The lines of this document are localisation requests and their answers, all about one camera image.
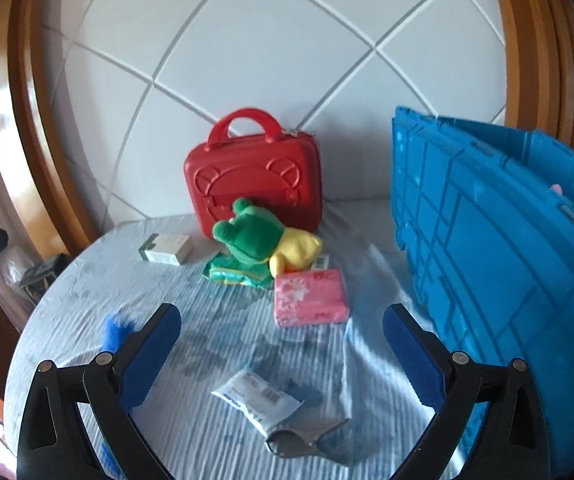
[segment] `pink package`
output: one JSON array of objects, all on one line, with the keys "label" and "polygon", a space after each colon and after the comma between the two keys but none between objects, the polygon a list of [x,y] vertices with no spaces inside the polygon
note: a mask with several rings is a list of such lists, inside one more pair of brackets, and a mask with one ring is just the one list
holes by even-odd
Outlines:
[{"label": "pink package", "polygon": [[276,277],[273,316],[276,325],[341,323],[349,319],[340,270],[307,270]]}]

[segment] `wooden trim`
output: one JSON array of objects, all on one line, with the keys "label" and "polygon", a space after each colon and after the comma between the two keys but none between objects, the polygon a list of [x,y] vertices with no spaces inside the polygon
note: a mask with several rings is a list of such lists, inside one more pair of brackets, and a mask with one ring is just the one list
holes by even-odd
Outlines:
[{"label": "wooden trim", "polygon": [[499,0],[507,56],[506,125],[574,148],[574,4]]},{"label": "wooden trim", "polygon": [[38,253],[73,256],[97,237],[72,183],[43,67],[43,0],[0,0],[0,172]]}]

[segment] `red handle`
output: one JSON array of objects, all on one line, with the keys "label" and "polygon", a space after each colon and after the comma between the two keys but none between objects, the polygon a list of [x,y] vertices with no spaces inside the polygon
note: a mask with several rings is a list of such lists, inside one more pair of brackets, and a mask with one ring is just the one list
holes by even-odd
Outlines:
[{"label": "red handle", "polygon": [[224,118],[214,124],[207,139],[206,151],[217,148],[219,144],[229,139],[229,126],[236,119],[251,119],[259,124],[265,133],[267,142],[276,142],[283,136],[283,129],[278,121],[266,111],[259,110],[259,108],[241,108],[224,116]]}]

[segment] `yellow plush body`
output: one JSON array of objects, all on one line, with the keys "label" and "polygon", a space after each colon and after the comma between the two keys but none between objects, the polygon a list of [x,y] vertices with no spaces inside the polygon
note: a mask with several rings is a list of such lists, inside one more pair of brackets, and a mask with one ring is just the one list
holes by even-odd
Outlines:
[{"label": "yellow plush body", "polygon": [[306,269],[318,257],[322,247],[323,242],[313,234],[286,227],[269,257],[269,270],[272,276],[276,277],[290,270]]}]

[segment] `silver bolt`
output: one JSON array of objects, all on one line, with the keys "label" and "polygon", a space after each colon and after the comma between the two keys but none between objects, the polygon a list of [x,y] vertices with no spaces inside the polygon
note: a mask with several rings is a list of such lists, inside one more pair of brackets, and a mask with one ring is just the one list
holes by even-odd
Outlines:
[{"label": "silver bolt", "polygon": [[513,361],[513,367],[516,368],[519,372],[526,372],[527,371],[527,364],[522,359],[515,359]]},{"label": "silver bolt", "polygon": [[112,362],[113,357],[114,356],[110,354],[110,352],[100,352],[100,354],[96,356],[96,364],[101,366],[108,365]]},{"label": "silver bolt", "polygon": [[466,365],[469,362],[469,356],[465,352],[454,352],[451,354],[451,360],[457,365]]},{"label": "silver bolt", "polygon": [[54,363],[52,363],[51,361],[47,360],[47,361],[42,361],[39,365],[38,365],[38,371],[39,372],[48,372],[49,370],[52,369],[52,365]]}]

